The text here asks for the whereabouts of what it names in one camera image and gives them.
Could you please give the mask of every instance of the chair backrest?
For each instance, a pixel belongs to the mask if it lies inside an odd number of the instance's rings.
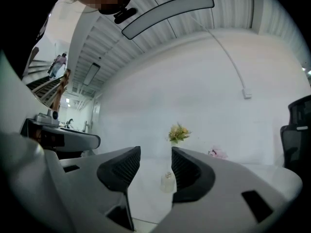
[[[311,130],[307,125],[290,124],[280,130],[284,150],[284,167],[301,178],[310,156]]]
[[[311,95],[291,103],[288,109],[291,114],[289,124],[311,125]]]

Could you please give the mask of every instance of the ceiling light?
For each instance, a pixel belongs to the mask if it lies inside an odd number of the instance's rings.
[[[94,78],[95,74],[99,71],[99,68],[101,67],[98,64],[93,63],[87,72],[87,75],[83,81],[83,84],[89,85],[92,79]]]
[[[129,40],[155,24],[181,13],[214,7],[214,0],[171,0],[165,2],[132,21],[122,34]]]

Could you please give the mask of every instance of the white table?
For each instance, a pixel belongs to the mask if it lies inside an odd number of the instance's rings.
[[[171,210],[173,193],[160,190],[161,175],[167,170],[164,160],[144,159],[128,189],[132,217],[159,223]],[[287,201],[293,200],[302,188],[301,179],[288,169],[277,166],[242,164],[280,192]]]

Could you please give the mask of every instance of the cable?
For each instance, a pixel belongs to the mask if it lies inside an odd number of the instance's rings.
[[[227,55],[228,58],[230,59],[230,61],[231,61],[232,65],[233,65],[233,67],[235,68],[235,70],[236,70],[236,72],[237,72],[237,74],[238,74],[238,76],[239,76],[239,78],[240,78],[240,81],[241,81],[241,83],[242,83],[243,89],[245,89],[246,86],[245,86],[244,80],[243,80],[243,78],[242,78],[242,75],[240,74],[240,71],[239,71],[238,67],[235,65],[233,59],[231,58],[230,54],[229,54],[228,51],[225,49],[225,47],[224,47],[224,46],[221,44],[221,42],[215,37],[215,35],[213,35],[213,34],[208,30],[208,28],[206,28],[204,25],[202,25],[200,22],[198,22],[191,14],[187,13],[187,15],[189,15],[197,24],[199,24],[202,28],[204,28],[204,29],[218,42],[218,44],[222,47],[222,49],[225,51],[226,55]]]
[[[212,13],[212,20],[213,20],[213,29],[215,29],[215,22],[214,22],[214,15],[213,15],[213,8],[210,9]]]
[[[124,38],[125,38],[125,36],[122,35],[121,38],[120,38],[110,49],[108,49],[108,51],[105,52],[103,56],[100,56],[100,57],[101,57],[101,61],[103,61],[104,58],[106,57],[106,55],[108,55],[108,54],[110,53],[110,51],[112,51],[112,50],[114,49],[114,47],[115,47],[116,45],[118,45],[118,44],[120,43],[120,41],[122,41]]]
[[[109,17],[107,17],[107,15],[104,15],[105,16],[105,18],[107,18],[110,22],[112,22],[113,24],[114,24],[114,22],[112,21],[112,20],[110,20],[110,18]],[[122,28],[120,28],[120,26],[118,25],[118,24],[114,24],[114,25],[116,25],[121,31],[122,31]],[[141,47],[132,39],[132,42],[134,42],[135,44],[136,44],[136,46],[143,52],[143,53],[145,53],[145,51],[143,51],[142,49],[141,49]]]

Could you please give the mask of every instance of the ceiling panel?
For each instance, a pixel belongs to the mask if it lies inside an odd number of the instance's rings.
[[[214,0],[214,28],[251,27],[254,0]]]
[[[277,0],[265,0],[269,10],[263,10],[263,31],[281,37],[302,66],[311,66],[311,55],[303,35],[294,20]]]
[[[133,40],[123,36],[122,29],[130,22],[168,1],[170,0],[131,0],[127,8],[137,8],[138,13],[118,25],[114,23],[113,15],[94,13],[94,23],[91,28],[86,27],[89,28],[89,32],[81,44],[75,64],[74,90],[82,87],[86,92],[92,93],[101,89],[104,82],[141,54],[177,37],[203,31],[200,24],[210,29],[251,27],[253,0],[214,0],[215,7],[212,9],[202,9],[171,17],[148,28]],[[101,66],[100,70],[88,87],[81,86],[93,62]]]

